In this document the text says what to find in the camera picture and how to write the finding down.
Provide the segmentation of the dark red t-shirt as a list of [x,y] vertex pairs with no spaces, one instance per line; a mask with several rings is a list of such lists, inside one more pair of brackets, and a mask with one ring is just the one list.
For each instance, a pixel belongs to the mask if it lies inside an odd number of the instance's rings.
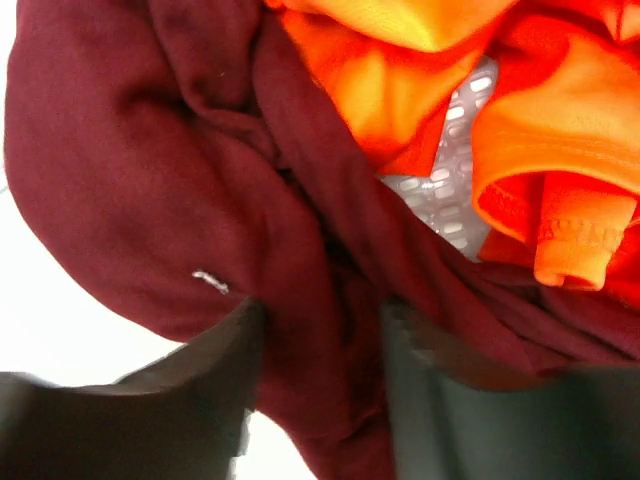
[[464,258],[371,171],[256,1],[22,1],[8,183],[98,301],[185,341],[269,312],[258,406],[320,479],[390,479],[378,308],[518,370],[639,356],[639,315]]

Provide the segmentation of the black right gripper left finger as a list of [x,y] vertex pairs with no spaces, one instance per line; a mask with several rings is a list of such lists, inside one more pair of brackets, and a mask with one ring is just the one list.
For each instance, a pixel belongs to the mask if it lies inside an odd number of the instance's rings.
[[4,479],[230,479],[255,408],[265,311],[214,327],[114,384],[1,375]]

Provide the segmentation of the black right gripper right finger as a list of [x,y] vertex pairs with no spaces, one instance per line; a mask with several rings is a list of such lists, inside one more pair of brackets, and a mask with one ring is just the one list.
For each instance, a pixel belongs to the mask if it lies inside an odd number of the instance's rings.
[[381,331],[398,478],[638,477],[637,365],[527,375],[400,301]]

